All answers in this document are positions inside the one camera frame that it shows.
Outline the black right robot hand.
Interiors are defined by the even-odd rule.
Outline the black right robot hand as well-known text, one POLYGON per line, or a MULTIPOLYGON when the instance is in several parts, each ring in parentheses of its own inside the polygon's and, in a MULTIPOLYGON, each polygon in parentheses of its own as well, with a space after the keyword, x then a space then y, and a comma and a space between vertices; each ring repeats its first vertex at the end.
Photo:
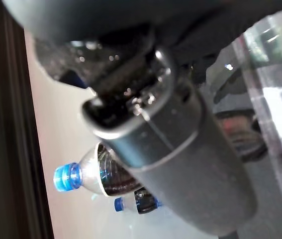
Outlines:
POLYGON ((225 235, 256 212, 242 160, 180 68, 218 52, 282 0, 6 0, 46 73, 96 96, 86 122, 185 222, 225 235))

